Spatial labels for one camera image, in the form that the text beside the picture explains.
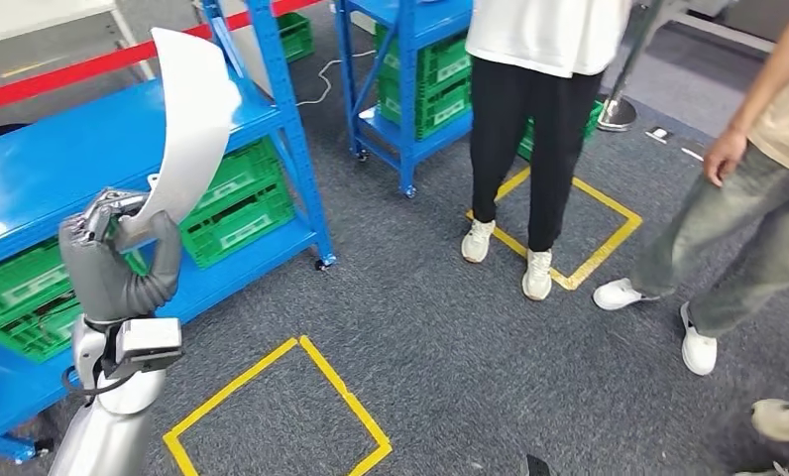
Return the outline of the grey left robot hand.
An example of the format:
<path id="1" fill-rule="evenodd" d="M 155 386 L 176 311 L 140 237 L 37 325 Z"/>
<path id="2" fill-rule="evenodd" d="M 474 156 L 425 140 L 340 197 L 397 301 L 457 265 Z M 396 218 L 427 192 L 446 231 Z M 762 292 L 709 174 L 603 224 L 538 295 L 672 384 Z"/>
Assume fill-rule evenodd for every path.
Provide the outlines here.
<path id="1" fill-rule="evenodd" d="M 62 262 L 84 314 L 92 322 L 150 315 L 177 291 L 181 238 L 177 223 L 166 212 L 150 219 L 156 249 L 145 275 L 130 268 L 108 235 L 115 218 L 139 211 L 147 198 L 145 192 L 106 187 L 82 211 L 59 225 Z"/>

